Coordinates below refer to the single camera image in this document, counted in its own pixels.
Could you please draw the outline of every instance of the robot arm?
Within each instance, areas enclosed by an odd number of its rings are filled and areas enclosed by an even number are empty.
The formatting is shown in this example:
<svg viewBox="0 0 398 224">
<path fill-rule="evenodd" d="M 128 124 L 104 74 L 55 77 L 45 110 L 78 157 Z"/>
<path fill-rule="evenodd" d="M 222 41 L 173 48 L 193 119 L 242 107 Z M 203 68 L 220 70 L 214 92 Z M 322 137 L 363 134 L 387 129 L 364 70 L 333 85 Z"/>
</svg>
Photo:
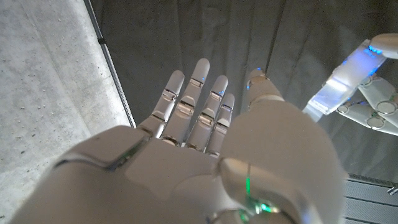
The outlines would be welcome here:
<svg viewBox="0 0 398 224">
<path fill-rule="evenodd" d="M 398 59 L 398 34 L 365 40 L 333 71 L 304 112 L 318 121 L 323 114 L 336 110 L 367 128 L 398 135 L 397 91 L 375 73 L 386 58 Z M 351 101 L 357 89 L 367 101 Z"/>
<path fill-rule="evenodd" d="M 330 139 L 261 69 L 232 123 L 234 97 L 218 77 L 184 142 L 209 67 L 199 60 L 173 114 L 180 71 L 137 129 L 66 152 L 12 223 L 339 223 L 345 172 Z"/>
</svg>

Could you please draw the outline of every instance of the concrete wall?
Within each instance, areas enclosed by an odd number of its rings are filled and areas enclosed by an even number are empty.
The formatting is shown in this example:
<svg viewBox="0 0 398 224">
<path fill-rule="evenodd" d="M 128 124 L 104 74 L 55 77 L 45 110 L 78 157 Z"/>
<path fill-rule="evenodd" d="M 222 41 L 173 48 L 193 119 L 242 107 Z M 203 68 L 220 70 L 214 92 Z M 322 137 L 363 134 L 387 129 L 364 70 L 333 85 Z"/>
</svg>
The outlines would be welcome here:
<svg viewBox="0 0 398 224">
<path fill-rule="evenodd" d="M 0 0 L 0 223 L 74 144 L 129 125 L 83 1 Z"/>
</svg>

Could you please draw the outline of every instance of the robot finger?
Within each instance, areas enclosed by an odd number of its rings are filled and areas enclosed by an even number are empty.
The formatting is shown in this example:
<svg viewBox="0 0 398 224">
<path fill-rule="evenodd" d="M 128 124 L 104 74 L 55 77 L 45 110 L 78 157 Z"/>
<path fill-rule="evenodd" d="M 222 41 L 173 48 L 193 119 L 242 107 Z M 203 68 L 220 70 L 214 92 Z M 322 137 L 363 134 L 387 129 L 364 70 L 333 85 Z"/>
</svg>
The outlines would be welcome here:
<svg viewBox="0 0 398 224">
<path fill-rule="evenodd" d="M 262 100 L 284 101 L 279 90 L 266 77 L 266 73 L 261 68 L 257 68 L 250 73 L 246 89 L 248 89 L 249 108 Z"/>
<path fill-rule="evenodd" d="M 205 153 L 218 157 L 220 155 L 221 144 L 224 141 L 225 134 L 231 124 L 232 111 L 234 108 L 235 97 L 228 93 L 225 95 L 218 113 L 216 124 L 213 127 Z"/>
<path fill-rule="evenodd" d="M 175 99 L 180 93 L 183 81 L 184 74 L 179 70 L 174 71 L 152 114 L 137 128 L 144 130 L 151 137 L 159 138 L 173 110 Z"/>
<path fill-rule="evenodd" d="M 220 75 L 215 81 L 210 95 L 206 100 L 205 107 L 200 113 L 192 132 L 190 133 L 185 147 L 203 152 L 209 140 L 211 129 L 214 125 L 215 116 L 221 104 L 228 79 L 225 75 Z"/>
<path fill-rule="evenodd" d="M 162 133 L 161 138 L 165 142 L 175 146 L 181 146 L 209 68 L 210 63 L 207 59 L 202 58 L 198 61 L 189 84 Z"/>
<path fill-rule="evenodd" d="M 386 121 L 367 103 L 350 103 L 349 101 L 337 108 L 339 114 L 362 124 L 367 128 L 398 135 L 398 128 Z"/>
<path fill-rule="evenodd" d="M 379 116 L 398 127 L 398 97 L 394 86 L 383 78 L 369 77 L 358 89 Z"/>
</svg>

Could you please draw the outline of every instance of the blue light strip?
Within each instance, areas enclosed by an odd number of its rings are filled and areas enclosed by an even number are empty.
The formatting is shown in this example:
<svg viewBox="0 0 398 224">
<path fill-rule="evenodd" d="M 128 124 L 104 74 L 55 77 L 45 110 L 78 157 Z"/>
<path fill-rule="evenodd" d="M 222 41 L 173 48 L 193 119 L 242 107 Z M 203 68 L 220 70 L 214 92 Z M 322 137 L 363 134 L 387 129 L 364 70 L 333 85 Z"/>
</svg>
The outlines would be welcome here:
<svg viewBox="0 0 398 224">
<path fill-rule="evenodd" d="M 381 54 L 381 50 L 375 49 L 372 45 L 369 45 L 369 50 L 373 51 L 376 54 Z"/>
</svg>

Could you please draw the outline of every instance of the dark fabric backdrop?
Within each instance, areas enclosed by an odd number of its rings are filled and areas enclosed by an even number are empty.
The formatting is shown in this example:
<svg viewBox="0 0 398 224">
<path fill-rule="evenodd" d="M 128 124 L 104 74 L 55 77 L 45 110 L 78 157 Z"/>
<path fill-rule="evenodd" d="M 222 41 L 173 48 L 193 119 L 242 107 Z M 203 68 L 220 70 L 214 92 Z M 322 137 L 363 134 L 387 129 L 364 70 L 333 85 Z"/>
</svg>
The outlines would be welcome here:
<svg viewBox="0 0 398 224">
<path fill-rule="evenodd" d="M 92 0 L 92 4 L 137 124 L 150 115 L 171 73 L 183 71 L 184 89 L 202 57 L 211 65 L 203 92 L 210 91 L 218 75 L 226 75 L 226 92 L 236 98 L 234 116 L 246 109 L 246 76 L 257 67 L 266 69 L 287 101 L 303 109 L 364 39 L 398 32 L 398 1 Z M 378 74 L 398 86 L 397 72 L 398 62 L 388 60 Z M 206 97 L 202 95 L 199 108 Z M 349 173 L 398 182 L 397 136 L 336 113 L 322 118 L 320 125 Z"/>
</svg>

